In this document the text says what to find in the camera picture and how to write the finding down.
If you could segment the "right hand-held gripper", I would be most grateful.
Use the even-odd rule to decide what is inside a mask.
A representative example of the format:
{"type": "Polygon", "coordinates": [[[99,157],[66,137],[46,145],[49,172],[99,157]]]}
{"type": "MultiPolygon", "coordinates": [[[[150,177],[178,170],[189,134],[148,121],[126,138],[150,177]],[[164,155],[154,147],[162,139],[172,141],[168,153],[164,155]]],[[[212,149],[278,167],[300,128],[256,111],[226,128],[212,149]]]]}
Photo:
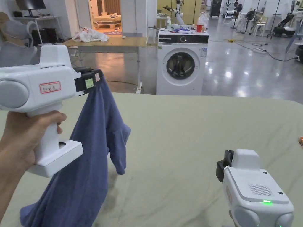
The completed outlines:
{"type": "Polygon", "coordinates": [[[225,150],[216,177],[223,184],[235,227],[290,227],[294,206],[254,150],[225,150]]]}

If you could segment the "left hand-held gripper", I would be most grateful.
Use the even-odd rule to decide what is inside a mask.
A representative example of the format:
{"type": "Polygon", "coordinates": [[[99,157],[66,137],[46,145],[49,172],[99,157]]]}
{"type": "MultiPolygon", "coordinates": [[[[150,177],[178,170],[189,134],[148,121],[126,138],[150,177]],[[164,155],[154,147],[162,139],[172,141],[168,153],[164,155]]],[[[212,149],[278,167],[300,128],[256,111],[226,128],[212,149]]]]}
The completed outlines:
{"type": "MultiPolygon", "coordinates": [[[[78,78],[83,80],[87,94],[102,82],[102,71],[84,67],[81,73],[76,72],[65,45],[43,46],[39,64],[0,69],[0,109],[28,117],[59,111],[63,100],[83,94],[76,91],[78,78]]],[[[53,123],[35,149],[36,162],[29,172],[51,177],[82,154],[82,144],[61,141],[53,123]]]]}

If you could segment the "person's left hand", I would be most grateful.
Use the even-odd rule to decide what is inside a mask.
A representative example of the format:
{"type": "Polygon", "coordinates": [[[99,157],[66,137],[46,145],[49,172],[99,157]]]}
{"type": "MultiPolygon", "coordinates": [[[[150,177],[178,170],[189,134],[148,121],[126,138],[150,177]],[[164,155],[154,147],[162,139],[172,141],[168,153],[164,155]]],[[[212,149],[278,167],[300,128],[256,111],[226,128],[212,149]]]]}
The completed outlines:
{"type": "Polygon", "coordinates": [[[0,174],[2,177],[23,175],[35,162],[34,149],[54,124],[62,133],[60,124],[67,116],[59,111],[27,117],[25,113],[8,112],[0,140],[0,174]]]}

